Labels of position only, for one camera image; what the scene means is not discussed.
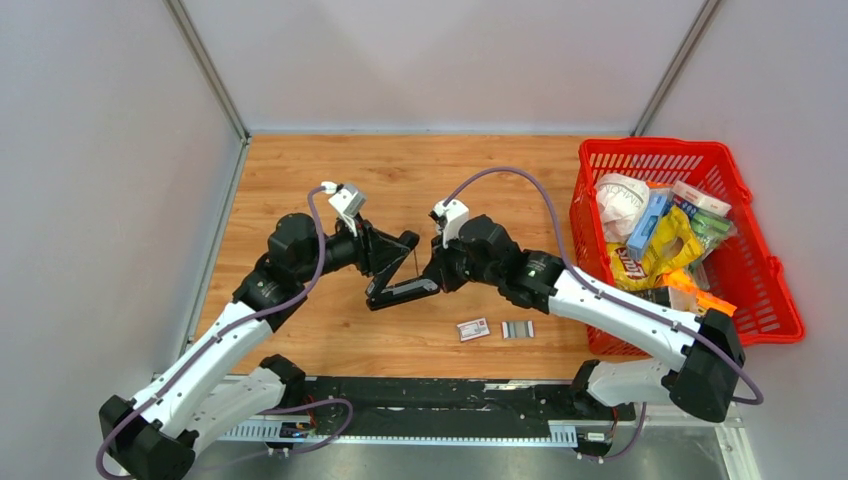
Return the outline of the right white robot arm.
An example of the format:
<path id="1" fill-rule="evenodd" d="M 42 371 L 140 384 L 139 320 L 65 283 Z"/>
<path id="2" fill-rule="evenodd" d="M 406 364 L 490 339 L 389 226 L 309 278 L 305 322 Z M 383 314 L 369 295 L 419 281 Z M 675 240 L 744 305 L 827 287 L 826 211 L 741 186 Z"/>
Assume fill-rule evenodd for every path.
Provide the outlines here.
<path id="1" fill-rule="evenodd" d="M 650 355 L 648 361 L 585 362 L 570 392 L 573 410 L 598 417 L 623 403 L 670 403 L 720 423 L 744 379 L 745 354 L 730 316 L 671 309 L 607 285 L 544 251 L 521 249 L 488 216 L 432 213 L 437 235 L 425 269 L 438 288 L 494 287 L 511 304 L 570 318 Z"/>

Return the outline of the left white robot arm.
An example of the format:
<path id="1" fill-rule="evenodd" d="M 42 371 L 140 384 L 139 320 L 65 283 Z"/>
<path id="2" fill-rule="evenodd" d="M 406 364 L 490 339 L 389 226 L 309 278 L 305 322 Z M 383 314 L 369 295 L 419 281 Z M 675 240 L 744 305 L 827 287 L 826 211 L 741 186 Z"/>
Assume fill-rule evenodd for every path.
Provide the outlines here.
<path id="1" fill-rule="evenodd" d="M 271 409 L 285 415 L 303 409 L 306 375 L 279 354 L 263 359 L 238 383 L 216 387 L 300 308 L 318 278 L 354 266 L 371 278 L 368 290 L 374 293 L 419 240 L 412 231 L 384 233 L 360 215 L 350 224 L 337 220 L 332 235 L 307 214 L 282 217 L 267 252 L 206 333 L 132 398 L 114 395 L 101 406 L 99 474 L 111 478 L 103 464 L 111 456 L 128 478 L 181 479 L 210 443 L 242 421 Z"/>

